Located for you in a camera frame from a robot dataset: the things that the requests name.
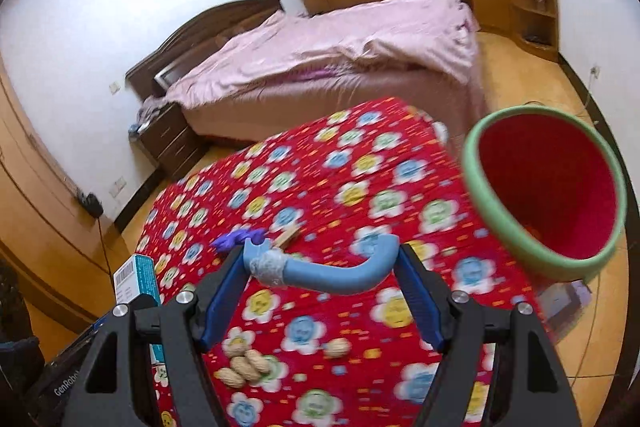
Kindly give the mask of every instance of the cable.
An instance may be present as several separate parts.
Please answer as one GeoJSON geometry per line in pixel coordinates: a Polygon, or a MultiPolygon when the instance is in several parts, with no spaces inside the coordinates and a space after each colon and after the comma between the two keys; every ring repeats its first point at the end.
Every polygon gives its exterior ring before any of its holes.
{"type": "Polygon", "coordinates": [[[102,254],[104,255],[104,261],[107,263],[107,270],[109,271],[109,280],[111,282],[111,288],[113,293],[116,293],[116,286],[113,283],[113,272],[111,271],[111,265],[109,264],[109,256],[107,255],[107,247],[104,245],[104,238],[102,237],[102,225],[100,224],[100,218],[98,221],[98,232],[100,233],[100,243],[102,245],[102,254]]]}

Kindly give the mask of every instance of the red tablecloth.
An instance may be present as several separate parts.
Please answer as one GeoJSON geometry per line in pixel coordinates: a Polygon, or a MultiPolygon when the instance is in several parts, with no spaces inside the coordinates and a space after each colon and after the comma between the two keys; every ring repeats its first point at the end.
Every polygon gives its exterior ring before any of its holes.
{"type": "MultiPolygon", "coordinates": [[[[151,256],[162,301],[215,271],[209,243],[236,227],[274,239],[301,228],[289,253],[354,266],[376,234],[391,232],[428,269],[482,304],[533,302],[522,270],[471,207],[460,170],[430,119],[395,99],[369,102],[271,137],[166,188],[148,216],[137,252],[151,256]]],[[[433,380],[439,354],[420,340],[395,277],[365,294],[337,297],[252,280],[226,335],[268,356],[271,372],[240,391],[213,378],[230,423],[241,427],[409,426],[433,380]],[[322,345],[353,348],[339,360],[322,345]]],[[[229,361],[222,346],[204,356],[213,377],[229,361]]],[[[467,421],[480,420],[493,353],[485,346],[467,421]]],[[[164,366],[155,368],[165,427],[175,425],[164,366]]]]}

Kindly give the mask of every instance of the baseboard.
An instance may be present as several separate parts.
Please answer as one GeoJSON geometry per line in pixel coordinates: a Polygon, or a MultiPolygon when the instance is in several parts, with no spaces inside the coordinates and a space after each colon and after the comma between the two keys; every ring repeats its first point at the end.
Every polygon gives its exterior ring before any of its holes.
{"type": "Polygon", "coordinates": [[[151,193],[158,188],[158,185],[162,183],[164,178],[164,171],[162,171],[162,169],[156,169],[142,184],[142,187],[136,191],[129,200],[129,203],[124,206],[123,210],[118,214],[118,217],[113,221],[114,226],[120,233],[127,228],[133,216],[135,216],[136,212],[145,204],[145,201],[148,200],[151,193]]]}
{"type": "MultiPolygon", "coordinates": [[[[559,56],[559,64],[564,71],[564,74],[569,78],[572,86],[574,86],[580,100],[585,104],[589,96],[586,86],[582,83],[578,75],[562,55],[559,56]]],[[[631,186],[631,178],[629,177],[629,172],[626,169],[625,161],[622,158],[618,144],[613,138],[613,133],[611,132],[609,125],[607,125],[607,121],[603,117],[600,108],[598,108],[598,104],[592,98],[590,98],[589,104],[587,105],[587,112],[591,120],[594,122],[596,130],[613,149],[613,152],[620,162],[620,166],[622,166],[622,173],[625,177],[626,185],[626,200],[628,203],[625,228],[626,247],[629,259],[629,282],[637,281],[640,278],[640,214],[638,213],[638,200],[636,200],[636,194],[631,186]]],[[[633,377],[634,368],[636,367],[639,350],[640,285],[630,283],[622,351],[620,352],[620,359],[618,360],[616,374],[609,390],[609,396],[607,396],[607,400],[604,404],[600,417],[603,417],[603,415],[611,411],[628,390],[633,377]]]]}

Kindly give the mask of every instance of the pink bedsheet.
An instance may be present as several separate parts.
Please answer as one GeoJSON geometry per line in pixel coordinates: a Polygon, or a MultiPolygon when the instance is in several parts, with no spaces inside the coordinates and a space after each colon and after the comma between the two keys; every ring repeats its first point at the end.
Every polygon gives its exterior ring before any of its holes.
{"type": "Polygon", "coordinates": [[[170,102],[194,109],[274,83],[421,67],[473,81],[478,23],[460,0],[386,0],[311,19],[277,12],[176,82],[170,102]]]}

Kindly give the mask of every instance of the bed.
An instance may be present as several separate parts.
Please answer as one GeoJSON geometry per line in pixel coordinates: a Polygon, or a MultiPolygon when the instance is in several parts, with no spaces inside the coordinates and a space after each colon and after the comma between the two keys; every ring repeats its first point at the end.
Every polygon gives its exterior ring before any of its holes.
{"type": "Polygon", "coordinates": [[[179,103],[214,141],[256,142],[398,96],[442,121],[459,150],[486,113],[477,29],[460,0],[387,0],[311,19],[284,14],[280,0],[242,0],[184,24],[126,78],[143,100],[179,103]]]}
{"type": "MultiPolygon", "coordinates": [[[[299,259],[354,266],[379,233],[409,242],[428,268],[484,305],[536,306],[524,272],[473,210],[460,170],[422,111],[393,98],[363,103],[273,136],[167,187],[149,213],[137,252],[156,263],[161,300],[192,289],[224,259],[210,243],[237,227],[274,239],[292,223],[287,252],[299,259]]],[[[270,372],[230,389],[222,346],[203,356],[232,425],[410,426],[440,360],[422,342],[390,275],[364,294],[337,297],[252,280],[223,344],[247,343],[268,356],[270,372]],[[328,360],[323,344],[350,341],[328,360]]],[[[479,360],[466,415],[482,415],[493,363],[479,360]]],[[[165,427],[175,427],[171,386],[154,368],[165,427]]]]}

